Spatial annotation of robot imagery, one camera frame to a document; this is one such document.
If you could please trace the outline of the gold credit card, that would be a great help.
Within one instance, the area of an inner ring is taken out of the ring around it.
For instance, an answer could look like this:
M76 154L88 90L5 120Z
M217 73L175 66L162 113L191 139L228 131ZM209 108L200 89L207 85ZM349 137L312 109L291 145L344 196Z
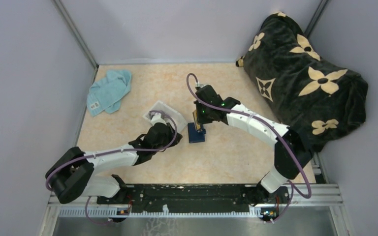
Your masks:
M198 117L197 117L197 110L194 110L192 112L193 120L194 120L194 126L195 129L199 132L202 129L201 124L198 122Z

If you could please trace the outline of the white plastic card tray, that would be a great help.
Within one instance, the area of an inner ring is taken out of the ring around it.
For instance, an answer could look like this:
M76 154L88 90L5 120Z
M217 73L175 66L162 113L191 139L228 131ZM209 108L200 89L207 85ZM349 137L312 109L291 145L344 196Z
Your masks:
M143 116L142 118L150 123L150 113L159 112L164 113L164 119L171 124L178 133L187 126L188 122L184 116L174 108L168 106L166 103L158 100Z

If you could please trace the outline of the navy blue card holder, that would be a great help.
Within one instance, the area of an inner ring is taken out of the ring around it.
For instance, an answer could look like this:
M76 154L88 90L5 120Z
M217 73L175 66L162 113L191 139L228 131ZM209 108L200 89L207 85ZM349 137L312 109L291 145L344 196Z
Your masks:
M195 123L188 123L188 136L189 136L189 143L202 143L206 141L205 138L206 129L203 125L200 128L196 128Z

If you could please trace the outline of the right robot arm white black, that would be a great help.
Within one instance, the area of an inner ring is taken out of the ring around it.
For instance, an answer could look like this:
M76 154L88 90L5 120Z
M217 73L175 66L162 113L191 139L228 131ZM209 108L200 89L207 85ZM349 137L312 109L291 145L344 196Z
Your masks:
M309 141L292 127L258 115L235 98L222 99L211 85L196 87L195 96L198 123L223 122L246 131L273 148L273 167L258 183L257 195L262 202L271 202L277 189L301 174L312 159Z

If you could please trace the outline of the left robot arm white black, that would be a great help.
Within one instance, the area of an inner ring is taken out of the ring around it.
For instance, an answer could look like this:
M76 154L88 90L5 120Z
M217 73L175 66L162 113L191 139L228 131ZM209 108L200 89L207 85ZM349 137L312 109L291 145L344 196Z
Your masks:
M102 177L99 173L147 162L158 152L177 145L182 137L171 124L158 122L147 133L115 149L85 152L71 147L47 171L45 186L61 204L81 196L123 203L128 197L124 182L118 176Z

